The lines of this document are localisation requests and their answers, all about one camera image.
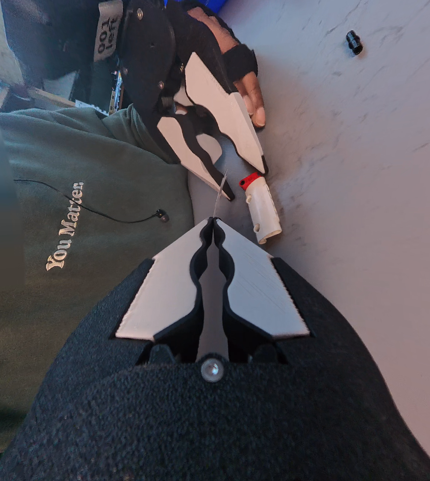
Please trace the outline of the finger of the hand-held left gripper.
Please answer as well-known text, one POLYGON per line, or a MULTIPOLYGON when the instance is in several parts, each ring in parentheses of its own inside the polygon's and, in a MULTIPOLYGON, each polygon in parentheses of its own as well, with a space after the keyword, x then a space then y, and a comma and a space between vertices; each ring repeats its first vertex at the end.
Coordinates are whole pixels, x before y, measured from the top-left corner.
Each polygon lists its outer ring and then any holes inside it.
POLYGON ((238 92, 227 93, 196 52, 185 67, 185 87, 188 98, 212 115, 239 157, 266 175, 264 153, 242 96, 238 92))
POLYGON ((187 114, 174 113, 161 117, 157 127, 185 168, 229 201, 235 199, 224 175, 216 169, 210 154, 199 143, 194 125, 187 114))

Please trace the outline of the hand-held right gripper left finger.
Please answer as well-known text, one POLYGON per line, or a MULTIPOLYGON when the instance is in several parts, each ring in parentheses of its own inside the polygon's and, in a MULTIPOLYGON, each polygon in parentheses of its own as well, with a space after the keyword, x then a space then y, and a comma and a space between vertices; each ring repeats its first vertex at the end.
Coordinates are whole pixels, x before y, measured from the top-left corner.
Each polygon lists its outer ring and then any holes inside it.
POLYGON ((200 277, 212 236, 209 217, 152 258, 116 338, 166 344, 174 355, 197 355, 204 325, 200 277))

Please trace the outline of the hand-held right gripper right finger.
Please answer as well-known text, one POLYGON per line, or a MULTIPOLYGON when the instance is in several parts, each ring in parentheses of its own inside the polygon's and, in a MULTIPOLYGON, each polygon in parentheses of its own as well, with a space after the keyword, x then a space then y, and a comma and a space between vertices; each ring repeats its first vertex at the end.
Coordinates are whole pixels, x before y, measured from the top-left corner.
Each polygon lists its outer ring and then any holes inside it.
POLYGON ((219 218, 213 239, 225 277, 222 323, 229 355, 254 355, 260 346, 310 336, 273 257, 219 218))

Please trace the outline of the peeled toy sticker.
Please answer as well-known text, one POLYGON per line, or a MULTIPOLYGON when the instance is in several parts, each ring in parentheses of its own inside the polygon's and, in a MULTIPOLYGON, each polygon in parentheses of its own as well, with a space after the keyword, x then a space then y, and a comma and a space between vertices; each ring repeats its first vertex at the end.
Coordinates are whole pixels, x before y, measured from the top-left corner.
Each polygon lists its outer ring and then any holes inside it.
POLYGON ((228 169, 224 173, 224 176, 222 178, 222 182, 221 182, 219 190, 218 190, 217 198, 216 198, 216 201, 215 201, 215 204, 214 204, 214 209, 213 209, 213 215, 212 215, 213 218, 216 217, 219 200, 223 196, 223 193, 224 193, 224 184, 225 184, 225 181, 226 181, 226 178, 227 178, 227 173, 228 173, 228 169))

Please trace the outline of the red toy connector assembly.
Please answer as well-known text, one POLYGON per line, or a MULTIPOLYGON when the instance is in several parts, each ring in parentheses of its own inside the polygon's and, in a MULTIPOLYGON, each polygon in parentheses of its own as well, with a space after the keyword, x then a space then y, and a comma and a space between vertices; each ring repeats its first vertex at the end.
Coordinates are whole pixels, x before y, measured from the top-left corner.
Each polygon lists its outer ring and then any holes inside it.
POLYGON ((261 175, 261 174, 258 173, 258 172, 254 172, 254 173, 248 175, 247 177, 242 178, 242 179, 239 181, 239 186, 240 186, 244 191, 246 191, 246 190, 248 189, 248 187, 250 186, 250 184, 252 184, 255 180, 257 180, 258 178, 261 178, 261 177, 264 177, 264 176, 261 175))

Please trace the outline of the person's left forearm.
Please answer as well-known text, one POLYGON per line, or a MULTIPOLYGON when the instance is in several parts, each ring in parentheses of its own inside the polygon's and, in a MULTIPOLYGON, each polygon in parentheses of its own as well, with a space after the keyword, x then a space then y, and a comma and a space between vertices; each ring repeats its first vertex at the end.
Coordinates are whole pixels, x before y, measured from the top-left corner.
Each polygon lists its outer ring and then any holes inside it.
POLYGON ((166 152, 152 138, 142 118, 131 103, 127 108, 101 119, 109 134, 118 141, 128 143, 134 147, 152 153, 170 165, 179 165, 176 156, 166 152))

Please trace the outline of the person's left hand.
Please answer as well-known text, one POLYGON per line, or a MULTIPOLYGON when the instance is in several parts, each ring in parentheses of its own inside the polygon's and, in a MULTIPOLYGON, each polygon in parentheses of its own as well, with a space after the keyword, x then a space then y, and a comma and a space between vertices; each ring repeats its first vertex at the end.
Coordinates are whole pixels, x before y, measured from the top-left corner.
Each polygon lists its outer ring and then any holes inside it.
POLYGON ((220 23, 218 17, 209 15, 197 6, 188 10, 188 14, 205 24, 216 38, 228 68, 229 76, 241 94, 249 117, 256 128, 266 124, 265 104, 255 70, 255 59, 252 52, 234 37, 231 30, 220 23))

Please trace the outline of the black toy pin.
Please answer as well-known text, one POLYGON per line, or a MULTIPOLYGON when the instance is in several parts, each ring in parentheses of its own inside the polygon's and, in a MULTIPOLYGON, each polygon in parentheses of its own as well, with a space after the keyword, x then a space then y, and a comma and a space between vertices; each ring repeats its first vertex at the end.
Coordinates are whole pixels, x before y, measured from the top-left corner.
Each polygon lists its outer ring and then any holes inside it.
POLYGON ((346 42, 350 51, 355 55, 359 55, 363 51, 363 44, 360 37, 355 33, 355 31, 350 30, 346 34, 346 42))

